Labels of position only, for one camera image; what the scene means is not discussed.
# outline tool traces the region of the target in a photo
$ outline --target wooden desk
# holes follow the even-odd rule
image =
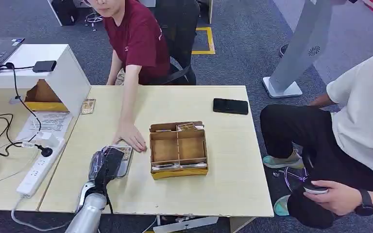
[[[39,211],[75,211],[92,154],[111,142],[117,128],[122,88],[92,86],[94,113],[79,116]],[[147,145],[151,124],[200,120],[205,125],[209,173],[155,181],[150,174],[151,151],[135,152],[128,175],[108,185],[117,214],[227,216],[232,232],[254,217],[273,216],[251,113],[214,113],[213,98],[248,101],[244,86],[139,87],[135,124]]]
[[[26,93],[26,89],[19,90],[19,93],[20,95],[24,95]],[[21,103],[15,105],[9,104],[9,100],[14,96],[14,89],[0,89],[0,114],[14,114],[14,119],[9,131],[9,136],[13,141],[17,137],[19,131],[22,129],[23,125],[25,124],[26,120],[30,115],[30,113],[25,109],[25,107]],[[75,122],[76,119],[73,118],[67,130],[65,138],[69,137]],[[6,122],[3,119],[0,119],[0,133],[4,130],[5,127]],[[4,134],[0,137],[0,146],[5,145],[7,143],[8,140],[6,139],[6,136]],[[9,149],[9,152],[9,157],[0,156],[0,178],[6,177],[14,172],[19,171],[20,169],[22,169],[22,167],[25,166],[25,164],[31,159],[31,157],[35,155],[35,149],[11,147]],[[32,198],[23,201],[18,208],[19,210],[38,210],[38,207],[41,204],[46,189],[55,171],[57,162],[55,162],[54,166],[42,182],[41,186],[38,188],[36,194]],[[30,165],[21,173],[11,178],[0,181],[0,210],[13,209],[16,201],[19,199],[19,194],[16,192],[16,189],[25,177],[26,173],[29,171],[29,168],[32,166],[33,163],[34,161],[32,161]]]

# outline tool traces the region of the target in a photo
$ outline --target finger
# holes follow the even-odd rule
[[[130,137],[129,141],[131,142],[131,147],[133,147],[136,151],[142,151],[142,145],[136,140],[135,137]]]
[[[146,149],[147,144],[145,143],[144,137],[141,135],[141,133],[138,130],[136,131],[135,137],[138,140],[138,142],[143,146],[143,148]]]
[[[329,210],[329,211],[333,212],[333,209],[332,209],[330,203],[318,203],[318,205],[322,206],[326,210]]]
[[[130,138],[123,138],[123,140],[124,140],[126,143],[128,143],[129,146],[131,146],[131,147],[134,148],[136,151],[138,151],[137,148],[136,148],[135,143],[134,143]]]
[[[121,139],[122,139],[121,136],[116,135],[116,136],[114,137],[113,141],[112,141],[112,145],[116,145],[116,144],[118,144],[118,142],[119,142]]]
[[[308,192],[304,192],[304,196],[306,196],[307,198],[315,201],[316,203],[327,203],[327,202],[330,202],[332,197],[330,194],[326,193],[326,194],[311,194],[311,193],[308,193]]]
[[[139,145],[140,145],[140,148],[142,149],[142,151],[146,151],[147,150],[147,147],[146,147],[146,145],[145,145],[145,142],[143,142],[142,143],[142,138],[139,138],[139,135],[135,135],[135,141],[137,142],[137,143],[139,143]]]
[[[335,181],[311,181],[313,185],[319,186],[319,187],[327,187],[327,188],[336,188],[340,185],[340,183]]]

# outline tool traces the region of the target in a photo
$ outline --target stand base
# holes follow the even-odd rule
[[[265,77],[262,79],[265,89],[268,92],[268,95],[272,99],[286,98],[286,97],[295,97],[302,95],[302,91],[296,82],[293,82],[287,89],[283,92],[276,92],[272,85],[270,84],[270,77]]]
[[[203,217],[183,222],[172,223],[163,226],[157,226],[153,228],[153,232],[155,233],[169,233],[175,231],[184,231],[187,229],[192,229],[196,227],[207,226],[211,224],[215,224],[218,222],[219,217]]]

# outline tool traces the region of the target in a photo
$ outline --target wooden box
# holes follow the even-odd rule
[[[190,122],[151,125],[151,174],[155,180],[208,173],[203,124],[196,121],[193,122],[198,128],[196,130],[177,130],[178,125],[187,123]]]

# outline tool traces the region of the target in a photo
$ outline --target white power strip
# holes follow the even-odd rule
[[[50,147],[53,150],[52,155],[49,157],[44,157],[42,155],[38,156],[32,168],[19,184],[17,192],[27,198],[30,198],[35,194],[65,145],[65,140],[63,138],[57,139],[59,140],[58,146]]]

